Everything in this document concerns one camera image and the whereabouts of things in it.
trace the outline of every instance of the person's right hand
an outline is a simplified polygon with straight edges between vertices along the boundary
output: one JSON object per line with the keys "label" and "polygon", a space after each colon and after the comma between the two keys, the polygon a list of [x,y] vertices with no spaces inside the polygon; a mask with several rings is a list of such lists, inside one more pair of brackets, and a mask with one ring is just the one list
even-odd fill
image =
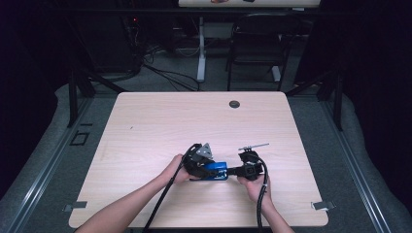
{"label": "person's right hand", "polygon": [[[257,179],[254,181],[249,181],[248,179],[243,178],[243,177],[237,177],[237,181],[239,181],[241,184],[243,184],[246,187],[249,198],[255,203],[258,202],[258,196],[260,194],[261,187],[263,186],[263,180],[264,180],[264,175],[259,175]],[[272,202],[269,177],[267,179],[266,192],[263,195],[263,202],[265,201]]]}

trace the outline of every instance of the black chair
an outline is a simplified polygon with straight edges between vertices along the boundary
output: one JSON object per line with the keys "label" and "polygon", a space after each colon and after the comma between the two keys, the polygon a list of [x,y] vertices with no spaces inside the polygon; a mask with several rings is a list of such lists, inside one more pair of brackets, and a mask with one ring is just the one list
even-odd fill
{"label": "black chair", "polygon": [[232,82],[232,65],[282,67],[277,90],[282,86],[291,43],[300,20],[288,14],[249,14],[233,24],[226,63],[227,90]]}

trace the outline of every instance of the table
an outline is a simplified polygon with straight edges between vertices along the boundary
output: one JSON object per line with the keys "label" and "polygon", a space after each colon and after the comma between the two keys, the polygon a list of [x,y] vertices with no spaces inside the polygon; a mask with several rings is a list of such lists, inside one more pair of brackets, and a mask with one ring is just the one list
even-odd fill
{"label": "table", "polygon": [[[232,100],[240,107],[231,108]],[[292,226],[327,224],[326,212],[311,207],[322,199],[285,94],[231,91],[120,94],[77,200],[86,207],[73,210],[70,226],[144,185],[195,143],[209,143],[214,160],[228,167],[242,165],[239,148],[268,143],[255,151],[267,164],[280,214]],[[130,227],[146,224],[159,196]],[[236,177],[187,181],[172,185],[151,227],[257,227],[256,205]]]}
{"label": "table", "polygon": [[[303,10],[304,8],[318,8],[321,0],[255,0],[247,2],[244,0],[228,0],[227,2],[212,3],[210,0],[179,0],[181,8],[293,8]],[[197,80],[205,81],[206,55],[204,49],[204,21],[203,17],[199,20],[199,63],[197,67]],[[279,81],[279,68],[272,69],[273,78]]]}

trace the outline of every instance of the hand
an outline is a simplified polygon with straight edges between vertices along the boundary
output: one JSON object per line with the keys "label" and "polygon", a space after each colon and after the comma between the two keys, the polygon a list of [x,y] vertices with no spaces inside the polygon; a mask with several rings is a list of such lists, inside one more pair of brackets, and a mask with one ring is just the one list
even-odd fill
{"label": "hand", "polygon": [[[237,181],[243,184],[248,191],[249,198],[251,201],[257,203],[258,196],[260,194],[261,187],[263,186],[264,175],[259,175],[256,180],[249,181],[243,177],[237,177]],[[263,202],[270,201],[272,202],[272,196],[270,191],[270,178],[267,179],[267,188],[266,192],[263,195]]]}
{"label": "hand", "polygon": [[[168,181],[175,175],[176,169],[178,169],[179,164],[182,161],[182,155],[175,155],[172,161],[167,165],[167,167],[160,173],[160,176],[167,179]],[[178,175],[175,178],[174,183],[182,183],[188,179],[198,179],[194,176],[191,176],[184,167],[179,170]]]}

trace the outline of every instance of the gray floor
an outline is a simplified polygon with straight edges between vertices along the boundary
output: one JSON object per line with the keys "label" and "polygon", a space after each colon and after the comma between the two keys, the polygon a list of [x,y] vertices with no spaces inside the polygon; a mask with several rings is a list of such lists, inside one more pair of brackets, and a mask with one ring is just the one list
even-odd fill
{"label": "gray floor", "polygon": [[[201,84],[203,91],[225,91],[224,71],[227,49],[214,42],[207,48],[206,81]],[[283,91],[293,88],[292,80],[304,41],[293,46],[292,57],[285,76]],[[162,70],[183,73],[195,77],[198,53],[195,50],[180,50],[175,54],[157,52],[147,57],[147,63]],[[254,79],[271,79],[270,74],[259,70],[237,70],[239,79],[242,73],[248,76],[257,74]],[[105,76],[114,79],[116,75]],[[186,78],[180,80],[191,83]],[[142,68],[134,78],[116,82],[130,91],[177,91],[165,78]],[[100,83],[93,83],[97,95],[93,99],[79,97],[80,118],[76,124],[66,128],[69,120],[68,87],[56,92],[59,104],[52,123],[27,161],[13,186],[0,202],[0,232],[73,232],[68,226],[70,212],[63,212],[66,204],[72,204],[86,176],[88,166],[94,156],[101,134],[116,100],[116,93]],[[262,86],[249,85],[251,88]],[[363,145],[361,129],[351,101],[344,98],[343,132],[336,131],[330,121],[330,104],[319,102],[317,87],[313,86],[289,101],[302,142],[308,154],[319,190],[325,201],[333,201],[336,208],[328,212],[329,223],[325,227],[295,227],[296,232],[410,232],[411,216],[390,193],[379,172],[370,162]],[[88,133],[84,146],[70,146],[75,133]],[[359,166],[352,172],[353,163],[348,154],[355,158]],[[364,196],[357,183],[359,175],[367,183],[371,196]],[[388,226],[376,225],[367,202],[378,204],[381,216]],[[161,230],[177,232],[178,230]],[[209,229],[179,230],[179,232],[256,232],[255,229]]]}

